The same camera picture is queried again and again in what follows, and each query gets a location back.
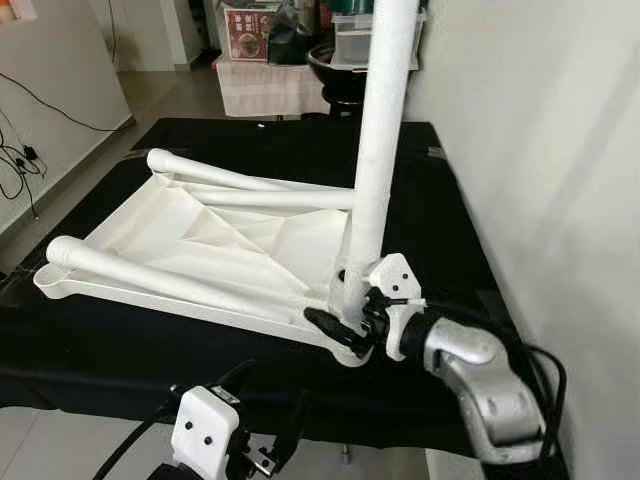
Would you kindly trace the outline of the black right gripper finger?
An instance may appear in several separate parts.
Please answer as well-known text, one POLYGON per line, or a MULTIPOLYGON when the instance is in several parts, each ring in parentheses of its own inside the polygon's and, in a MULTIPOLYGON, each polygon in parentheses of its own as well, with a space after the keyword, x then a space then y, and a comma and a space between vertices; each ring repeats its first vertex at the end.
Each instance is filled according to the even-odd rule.
POLYGON ((308 323, 315 325, 325 337, 334 340, 340 346, 347 347, 353 355, 364 357, 369 352, 369 339, 343 324, 338 316, 320 308, 306 307, 303 308, 303 317, 308 323))

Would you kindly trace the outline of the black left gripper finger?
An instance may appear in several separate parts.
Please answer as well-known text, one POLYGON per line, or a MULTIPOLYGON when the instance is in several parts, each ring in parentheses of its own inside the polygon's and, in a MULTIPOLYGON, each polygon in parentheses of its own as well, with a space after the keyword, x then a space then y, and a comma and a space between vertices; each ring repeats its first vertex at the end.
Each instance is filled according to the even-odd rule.
POLYGON ((241 394, 244 384, 247 383, 253 367, 257 364, 256 360, 244 360, 239 362, 227 372, 224 372, 218 380, 215 381, 215 387, 224 390, 230 396, 238 397, 241 394))
POLYGON ((274 467, 284 467, 296 453, 303 429, 305 429, 310 396, 311 390, 302 390, 287 425, 275 436, 270 449, 270 460, 273 461, 274 467))

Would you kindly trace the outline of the black bag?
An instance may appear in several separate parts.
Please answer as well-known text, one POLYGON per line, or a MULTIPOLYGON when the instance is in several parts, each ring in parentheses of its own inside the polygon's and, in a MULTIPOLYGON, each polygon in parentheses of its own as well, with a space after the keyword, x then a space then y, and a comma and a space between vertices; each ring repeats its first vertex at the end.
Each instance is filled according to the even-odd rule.
POLYGON ((268 36, 268 63, 274 67, 300 67, 307 63, 307 52, 319 38, 319 19, 315 10, 283 6, 271 15, 268 36))

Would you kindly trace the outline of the red printed carton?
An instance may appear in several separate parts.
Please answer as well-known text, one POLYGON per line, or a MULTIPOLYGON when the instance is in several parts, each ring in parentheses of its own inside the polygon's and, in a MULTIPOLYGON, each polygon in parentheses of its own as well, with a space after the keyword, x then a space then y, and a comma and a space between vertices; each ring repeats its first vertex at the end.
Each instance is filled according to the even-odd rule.
POLYGON ((233 61, 268 60, 273 17, 282 0, 220 0, 224 31, 224 54, 233 61))

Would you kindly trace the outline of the green box lid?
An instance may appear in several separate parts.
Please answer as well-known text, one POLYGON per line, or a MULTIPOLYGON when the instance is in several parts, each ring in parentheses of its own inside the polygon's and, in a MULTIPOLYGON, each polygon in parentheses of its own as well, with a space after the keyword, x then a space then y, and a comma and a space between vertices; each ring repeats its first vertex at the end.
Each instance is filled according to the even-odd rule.
POLYGON ((338 15, 372 14, 376 0, 326 0, 330 12, 338 15))

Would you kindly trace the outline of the colourful wall picture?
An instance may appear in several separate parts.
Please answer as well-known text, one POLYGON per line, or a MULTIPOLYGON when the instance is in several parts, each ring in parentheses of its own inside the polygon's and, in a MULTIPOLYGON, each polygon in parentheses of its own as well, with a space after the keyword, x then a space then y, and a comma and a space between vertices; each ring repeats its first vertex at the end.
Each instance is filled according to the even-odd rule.
POLYGON ((38 17, 33 0, 0 0, 0 26, 38 17))

